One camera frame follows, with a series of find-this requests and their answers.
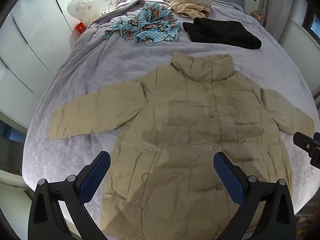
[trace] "blue gripper pad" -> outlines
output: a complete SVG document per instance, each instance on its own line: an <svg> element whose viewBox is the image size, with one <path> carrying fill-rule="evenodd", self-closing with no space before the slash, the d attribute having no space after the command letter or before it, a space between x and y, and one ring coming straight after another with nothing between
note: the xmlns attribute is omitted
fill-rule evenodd
<svg viewBox="0 0 320 240"><path fill-rule="evenodd" d="M216 153L213 157L213 166L219 175L223 185L229 193L232 201L240 206L244 203L244 191L241 183L233 174L231 169L219 155Z"/></svg>
<svg viewBox="0 0 320 240"><path fill-rule="evenodd" d="M104 152L101 159L91 168L89 174L80 185L79 202L81 204L88 203L92 200L94 193L97 191L102 179L109 170L110 164L110 155Z"/></svg>

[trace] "jacket button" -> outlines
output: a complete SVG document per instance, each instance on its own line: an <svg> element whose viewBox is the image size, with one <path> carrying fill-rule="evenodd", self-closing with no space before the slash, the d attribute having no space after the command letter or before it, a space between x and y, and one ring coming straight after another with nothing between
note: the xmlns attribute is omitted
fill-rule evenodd
<svg viewBox="0 0 320 240"><path fill-rule="evenodd" d="M218 185L216 186L216 189L217 189L217 190L222 190L222 189L223 189L223 185L218 184Z"/></svg>

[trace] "bed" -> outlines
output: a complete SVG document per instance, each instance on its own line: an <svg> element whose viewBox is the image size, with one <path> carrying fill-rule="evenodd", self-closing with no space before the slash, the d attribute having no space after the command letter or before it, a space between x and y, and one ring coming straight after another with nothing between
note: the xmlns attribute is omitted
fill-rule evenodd
<svg viewBox="0 0 320 240"><path fill-rule="evenodd" d="M111 152L121 130L118 128L70 139L49 140L49 125L53 112L91 91L119 80L142 76L157 65L169 62L172 51L195 57L230 54L236 70L253 79L261 87L278 91L308 114L315 122L316 131L319 131L320 121L316 105L303 76L272 36L254 18L244 13L244 0L212 0L212 13L209 18L241 22L262 41L261 49L258 50L223 44L193 43L183 28L179 31L177 43L162 41L147 46L143 42L127 41L119 33L103 40L105 28L116 20L115 17L135 15L146 1L168 6L163 0L117 1L119 5L113 12L92 22L80 36L68 60L49 85L33 117L25 141L22 165L23 178L33 190L41 178L46 178L49 182L64 180L70 174L78 174L101 150ZM175 17L181 23L193 21L177 14ZM292 202L294 211L298 212L318 190L320 170L310 166L308 154L293 144L292 135L281 132L281 137L292 166ZM102 212L104 181L92 201L85 204L98 225ZM65 218L72 221L64 203L61 208Z"/></svg>

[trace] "striped beige cloth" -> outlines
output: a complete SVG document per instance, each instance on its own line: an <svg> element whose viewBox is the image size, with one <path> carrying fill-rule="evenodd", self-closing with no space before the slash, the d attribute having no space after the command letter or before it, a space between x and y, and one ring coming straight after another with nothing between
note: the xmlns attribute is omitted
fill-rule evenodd
<svg viewBox="0 0 320 240"><path fill-rule="evenodd" d="M180 13L184 17L192 19L200 17L205 18L211 11L210 8L191 3L187 0L165 0L170 2L169 10Z"/></svg>

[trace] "gray curtain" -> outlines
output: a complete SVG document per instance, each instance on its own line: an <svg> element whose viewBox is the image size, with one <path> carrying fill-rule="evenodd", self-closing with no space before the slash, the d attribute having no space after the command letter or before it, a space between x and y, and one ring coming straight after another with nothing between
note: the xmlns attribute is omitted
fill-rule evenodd
<svg viewBox="0 0 320 240"><path fill-rule="evenodd" d="M293 0L259 0L258 13L265 17L265 29L276 41L287 22Z"/></svg>

